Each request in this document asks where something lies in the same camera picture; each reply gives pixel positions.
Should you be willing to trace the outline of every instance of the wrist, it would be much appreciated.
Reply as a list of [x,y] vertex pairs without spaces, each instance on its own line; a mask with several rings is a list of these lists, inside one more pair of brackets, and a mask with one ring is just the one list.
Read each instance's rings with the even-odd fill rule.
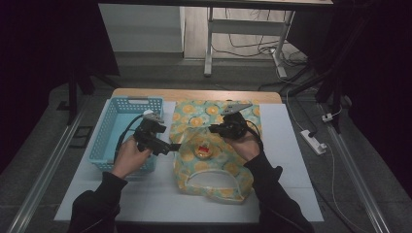
[[114,169],[111,173],[112,173],[113,175],[115,175],[116,177],[122,179],[122,180],[124,180],[124,179],[127,177],[127,174],[125,174],[125,173],[122,172],[122,171],[116,170],[116,169]]
[[258,151],[256,151],[256,152],[251,152],[251,153],[248,153],[248,154],[245,154],[245,155],[243,155],[243,158],[246,160],[246,161],[251,161],[252,159],[254,159],[255,157],[257,157],[259,155],[259,152]]
[[273,167],[264,154],[264,151],[258,156],[255,156],[254,159],[246,162],[243,166],[251,171],[252,175],[254,176],[255,182],[261,182],[269,179],[273,172]]
[[121,190],[127,185],[127,181],[109,172],[103,172],[102,175],[102,183],[94,191],[96,198],[104,203],[117,204]]

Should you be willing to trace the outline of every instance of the black curtain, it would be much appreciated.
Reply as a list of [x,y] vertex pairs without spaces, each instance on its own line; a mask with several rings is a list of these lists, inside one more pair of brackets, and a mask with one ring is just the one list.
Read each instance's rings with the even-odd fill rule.
[[40,119],[51,90],[85,67],[119,74],[96,2],[0,2],[0,172]]
[[353,102],[351,119],[410,196],[411,13],[408,1],[382,0],[345,63],[343,79]]
[[288,42],[307,55],[309,65],[318,74],[330,67],[359,15],[352,0],[334,0],[333,4],[335,8],[324,12],[295,12],[288,33]]

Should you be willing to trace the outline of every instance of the gray floor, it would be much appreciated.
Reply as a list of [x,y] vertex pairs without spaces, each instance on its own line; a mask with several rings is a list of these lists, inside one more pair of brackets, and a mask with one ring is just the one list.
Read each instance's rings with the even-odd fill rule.
[[[273,61],[266,58],[251,60],[234,59],[234,57],[214,59],[212,78],[205,79],[203,61],[197,60],[201,56],[201,54],[198,57],[194,55],[187,59],[157,55],[119,56],[118,64],[121,74],[120,77],[114,77],[114,80],[123,87],[219,90],[258,90],[261,84],[279,81],[276,78]],[[292,76],[300,68],[287,67],[287,73]],[[93,78],[93,82],[96,86],[94,94],[80,96],[81,100],[86,98],[89,100],[80,127],[95,125],[105,100],[110,98],[113,92],[110,86],[98,79]],[[270,86],[262,91],[279,91],[281,87],[281,85]],[[317,198],[325,222],[314,222],[315,229],[317,232],[351,232],[339,219],[344,218],[338,213],[340,210],[355,225],[349,223],[347,219],[344,220],[354,229],[354,232],[375,232],[364,204],[340,160],[340,155],[331,141],[326,126],[321,121],[322,112],[314,101],[314,93],[314,89],[309,89],[299,94],[297,98],[289,98],[289,106],[296,119],[296,121],[292,119],[292,124],[303,159],[314,186],[319,190]],[[6,232],[9,228],[32,184],[48,157],[53,153],[60,136],[66,130],[68,114],[58,111],[57,106],[61,101],[67,100],[66,85],[51,92],[50,104],[43,117],[21,147],[14,161],[0,176],[0,232]],[[411,199],[376,150],[351,122],[347,111],[348,109],[345,108],[340,114],[342,137],[346,140],[367,186],[376,199],[391,232],[410,232],[412,229]],[[314,125],[318,130],[316,138],[320,142],[327,143],[332,149],[323,156],[313,153],[299,136],[300,127],[314,130]],[[86,142],[82,142],[82,139],[71,141],[72,146],[79,146],[82,143]],[[69,147],[64,153],[25,232],[65,232],[67,223],[55,222],[53,217],[84,151],[85,149],[82,148]]]

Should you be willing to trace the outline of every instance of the white tabletop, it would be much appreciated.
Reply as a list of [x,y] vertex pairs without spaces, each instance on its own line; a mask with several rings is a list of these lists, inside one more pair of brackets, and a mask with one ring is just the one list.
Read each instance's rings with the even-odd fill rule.
[[[169,142],[175,102],[164,103],[166,131],[161,140]],[[280,184],[299,205],[309,221],[323,221],[306,166],[303,162],[292,124],[283,104],[260,104],[265,152],[272,166],[282,166]],[[94,190],[101,183],[101,171],[87,160],[96,137],[99,119],[85,155],[71,182],[54,220],[70,220],[72,203],[84,191]],[[256,223],[258,200],[252,193],[242,204],[223,204],[204,196],[182,193],[173,175],[173,152],[160,154],[155,170],[139,181],[129,182],[123,189],[117,221],[170,223]]]

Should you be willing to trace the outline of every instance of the cable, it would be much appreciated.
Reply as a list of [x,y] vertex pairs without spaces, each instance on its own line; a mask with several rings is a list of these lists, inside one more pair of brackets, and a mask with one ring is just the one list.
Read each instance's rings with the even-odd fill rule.
[[222,85],[219,85],[219,84],[214,84],[214,86],[219,87],[219,88],[224,89],[224,90],[230,90],[229,88],[226,88],[226,87],[224,87]]
[[[297,76],[296,77],[296,79],[298,79],[298,78],[300,78],[300,76],[301,75],[303,75],[304,74],[304,72],[303,73],[300,73],[299,74],[299,76]],[[302,83],[295,83],[295,82],[291,82],[291,81],[287,81],[287,80],[282,80],[282,78],[280,77],[280,75],[279,75],[279,71],[276,69],[276,75],[278,76],[278,79],[279,80],[281,80],[281,81],[283,81],[284,83],[288,83],[288,84],[295,84],[295,85],[302,85]],[[284,90],[284,88],[286,88],[287,87],[287,85],[285,85],[280,91],[279,91],[279,93],[281,93],[283,90]]]
[[299,104],[299,107],[303,110],[303,113],[306,115],[306,117],[309,119],[310,123],[312,124],[314,131],[311,131],[309,133],[309,137],[313,137],[316,133],[318,133],[318,127],[316,127],[316,124],[312,121],[312,119],[309,117],[308,113],[306,113],[306,111],[303,109],[303,106],[300,104],[299,100],[297,99],[297,97],[295,98],[297,104]]
[[212,45],[212,49],[213,49],[215,52],[229,53],[229,54],[232,54],[232,55],[237,55],[237,56],[242,56],[242,57],[257,56],[257,55],[263,54],[263,52],[264,52],[264,50],[263,50],[263,51],[261,51],[261,52],[259,52],[259,53],[256,53],[256,54],[243,55],[243,54],[238,54],[238,53],[234,53],[234,52],[226,51],[226,50],[216,50],[216,49],[213,47],[213,45]]
[[260,137],[260,131],[258,130],[258,127],[253,122],[251,122],[250,120],[246,120],[246,122],[249,122],[251,125],[254,126],[254,128],[257,130],[257,135]]
[[124,137],[126,136],[126,134],[129,131],[130,127],[133,125],[134,122],[136,122],[137,119],[139,119],[142,116],[143,115],[139,115],[136,118],[134,118],[133,120],[131,120],[131,122],[127,125],[126,129],[120,134],[119,139],[118,139],[118,143],[116,144],[115,158],[113,160],[114,162],[116,161],[116,158],[118,157],[120,146],[123,143]]
[[358,227],[357,225],[355,225],[354,223],[352,223],[345,215],[343,215],[342,211],[339,209],[339,207],[338,207],[338,205],[337,205],[337,202],[336,202],[336,199],[335,199],[335,196],[334,196],[334,177],[335,177],[334,154],[333,154],[333,150],[331,149],[330,145],[327,144],[327,146],[330,148],[330,153],[332,154],[332,160],[333,160],[333,166],[332,166],[332,168],[333,168],[333,170],[332,170],[332,197],[333,197],[333,202],[334,202],[334,204],[335,204],[335,206],[336,206],[336,209],[339,211],[340,215],[342,215],[349,223],[351,223],[353,226],[355,226],[358,230],[360,230],[361,232],[368,233],[367,231],[361,229],[360,227]]
[[[297,74],[295,74],[293,77],[291,77],[290,79],[288,79],[288,81],[295,81],[297,79],[299,79],[304,73],[306,73],[306,71],[309,70],[309,65],[306,65],[305,67],[303,67],[299,72],[297,72]],[[277,84],[284,84],[285,80],[279,79],[281,80],[280,82],[275,82],[275,83],[267,83],[267,84],[262,84],[257,88],[257,91],[260,91],[263,87],[265,86],[271,86],[271,85],[277,85]]]
[[291,54],[289,54],[289,60],[291,60],[291,56],[292,55],[294,55],[294,54],[298,54],[298,53],[303,53],[301,50],[298,50],[298,51],[294,51],[294,52],[292,52]]
[[290,89],[288,90],[288,92],[286,92],[286,104],[287,104],[287,106],[288,106],[289,112],[291,112],[291,115],[292,115],[292,117],[293,117],[293,119],[294,119],[294,122],[296,122],[297,126],[299,126],[299,128],[303,131],[303,130],[304,130],[303,127],[300,126],[300,124],[297,122],[297,120],[296,120],[296,118],[294,117],[294,114],[293,114],[293,112],[292,112],[292,110],[291,110],[291,106],[289,105],[289,91],[290,91]]
[[337,112],[336,114],[334,114],[334,115],[332,115],[332,116],[334,117],[334,116],[340,114],[341,112],[342,112],[342,105],[340,105],[340,110],[339,110],[339,112]]
[[[328,73],[324,73],[324,74],[318,76],[316,79],[318,79],[319,77],[326,76],[327,74],[328,74]],[[304,81],[303,83],[307,82],[309,79],[311,79],[311,78],[313,78],[313,77],[315,77],[315,75],[311,75],[311,76],[310,76],[306,81]],[[302,83],[291,83],[291,82],[288,82],[288,83],[290,83],[290,84],[295,84],[295,85],[302,85]],[[283,96],[283,95],[282,95],[283,90],[284,90],[286,87],[288,87],[288,86],[289,86],[289,85],[286,84],[284,87],[282,87],[282,89],[279,90],[279,94],[280,94],[281,96]],[[315,88],[315,87],[313,87],[313,86],[307,87],[305,90],[307,90],[307,89],[313,89],[313,90],[315,90],[315,91],[318,90],[317,88]]]
[[[229,10],[228,8],[225,8],[225,9],[224,9],[224,14],[225,14],[226,19],[229,19],[229,18],[230,18],[230,10]],[[258,15],[259,15],[259,14],[260,14],[260,10],[257,10],[257,17],[256,17],[254,20],[258,19]],[[269,10],[269,12],[268,12],[268,15],[267,15],[266,20],[269,20],[269,16],[270,16],[270,10]],[[246,47],[254,47],[254,46],[257,46],[257,50],[259,51],[259,47],[262,46],[262,45],[274,44],[274,43],[279,42],[279,41],[273,41],[273,42],[265,42],[265,43],[263,43],[262,40],[263,40],[263,37],[264,37],[264,36],[262,36],[259,43],[257,42],[256,44],[237,46],[237,45],[234,45],[234,44],[233,44],[233,42],[232,42],[232,40],[231,40],[231,34],[227,34],[227,35],[228,35],[228,37],[229,37],[229,42],[230,42],[230,44],[231,44],[233,47],[235,47],[235,48],[246,48]]]
[[351,231],[352,233],[356,233],[349,225],[348,223],[346,223],[346,221],[339,215],[339,213],[337,213],[327,202],[326,198],[323,196],[323,194],[319,191],[318,187],[315,185],[315,183],[312,181],[311,178],[310,182],[312,183],[313,188],[315,188],[316,192],[318,192],[319,196],[324,200],[325,204],[330,208],[330,210],[336,215],[337,218],[339,218],[339,220],[346,226],[346,228],[348,228],[349,231]]
[[262,48],[259,48],[258,51],[264,52],[264,51],[269,50],[269,52],[266,53],[266,54],[272,55],[272,54],[275,52],[275,49],[276,49],[276,46],[273,45],[273,46],[270,46],[270,47],[262,47]]
[[281,60],[286,64],[286,65],[288,65],[288,66],[290,66],[290,67],[295,67],[295,66],[299,66],[299,65],[306,65],[308,62],[307,62],[307,60],[297,60],[297,61],[294,61],[294,60],[292,60],[291,59],[291,56],[293,55],[293,54],[297,54],[297,53],[299,53],[299,52],[301,52],[300,50],[299,51],[295,51],[295,52],[293,52],[293,53],[291,53],[290,55],[289,55],[289,58],[285,58],[285,54],[281,51]]

